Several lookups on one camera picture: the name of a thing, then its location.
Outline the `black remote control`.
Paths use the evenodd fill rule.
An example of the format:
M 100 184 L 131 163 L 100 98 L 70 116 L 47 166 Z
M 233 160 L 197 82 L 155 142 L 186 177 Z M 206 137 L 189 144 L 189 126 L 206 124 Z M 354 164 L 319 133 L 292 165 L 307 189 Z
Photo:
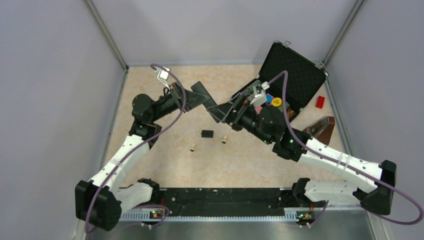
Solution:
M 200 94 L 204 96 L 205 98 L 207 98 L 207 100 L 205 100 L 202 103 L 202 105 L 205 107 L 206 110 L 210 107 L 214 107 L 218 105 L 216 101 L 213 99 L 213 97 L 211 96 L 211 94 L 208 92 L 208 90 L 200 81 L 193 84 L 190 88 L 194 93 Z

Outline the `black remote battery cover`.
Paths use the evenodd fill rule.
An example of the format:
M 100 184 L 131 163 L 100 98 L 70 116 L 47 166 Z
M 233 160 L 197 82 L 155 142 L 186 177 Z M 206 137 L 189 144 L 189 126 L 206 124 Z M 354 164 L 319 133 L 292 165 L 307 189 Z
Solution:
M 202 138 L 213 138 L 214 137 L 214 131 L 204 129 L 204 130 L 201 131 L 201 137 Z

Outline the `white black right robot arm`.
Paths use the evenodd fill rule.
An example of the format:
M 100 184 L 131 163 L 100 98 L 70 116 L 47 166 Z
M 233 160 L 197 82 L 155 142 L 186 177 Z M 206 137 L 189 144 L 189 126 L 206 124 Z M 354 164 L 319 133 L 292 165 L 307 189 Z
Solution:
M 306 132 L 289 129 L 284 107 L 282 102 L 264 104 L 257 111 L 249 98 L 239 93 L 230 101 L 209 106 L 206 110 L 233 130 L 245 129 L 265 144 L 273 144 L 272 152 L 279 157 L 322 168 L 342 179 L 300 178 L 292 186 L 293 200 L 297 205 L 345 202 L 388 216 L 393 203 L 397 165 L 389 160 L 381 163 L 366 161 L 331 148 Z

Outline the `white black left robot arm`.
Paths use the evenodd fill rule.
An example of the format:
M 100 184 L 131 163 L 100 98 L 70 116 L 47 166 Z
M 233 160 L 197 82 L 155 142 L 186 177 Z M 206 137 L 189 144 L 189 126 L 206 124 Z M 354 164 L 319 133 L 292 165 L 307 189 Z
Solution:
M 155 122 L 178 110 L 181 114 L 212 97 L 198 81 L 187 90 L 177 82 L 164 89 L 158 100 L 141 93 L 132 101 L 133 124 L 121 147 L 107 164 L 90 180 L 75 186 L 75 215 L 105 231 L 112 230 L 122 214 L 145 203 L 154 207 L 160 202 L 159 184 L 142 178 L 128 187 L 121 187 L 135 164 L 155 145 L 165 130 Z

